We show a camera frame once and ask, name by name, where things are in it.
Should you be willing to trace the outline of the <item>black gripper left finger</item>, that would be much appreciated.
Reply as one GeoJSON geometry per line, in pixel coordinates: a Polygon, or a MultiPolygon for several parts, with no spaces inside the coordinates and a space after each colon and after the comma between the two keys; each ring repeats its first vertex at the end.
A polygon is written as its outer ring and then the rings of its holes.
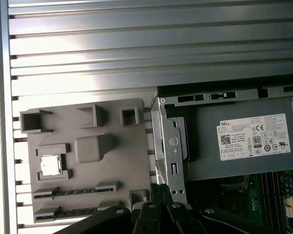
{"type": "Polygon", "coordinates": [[[162,201],[160,185],[152,184],[150,201],[137,202],[135,208],[112,206],[73,225],[58,234],[158,234],[162,201]]]}

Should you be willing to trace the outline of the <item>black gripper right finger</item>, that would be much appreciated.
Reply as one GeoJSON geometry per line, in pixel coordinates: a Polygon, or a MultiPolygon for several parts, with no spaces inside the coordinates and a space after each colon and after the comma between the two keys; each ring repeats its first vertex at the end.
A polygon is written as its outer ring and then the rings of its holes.
{"type": "Polygon", "coordinates": [[[218,207],[205,207],[195,214],[187,203],[174,202],[169,187],[160,185],[162,204],[166,206],[174,228],[180,234],[276,234],[257,224],[218,207]]]}

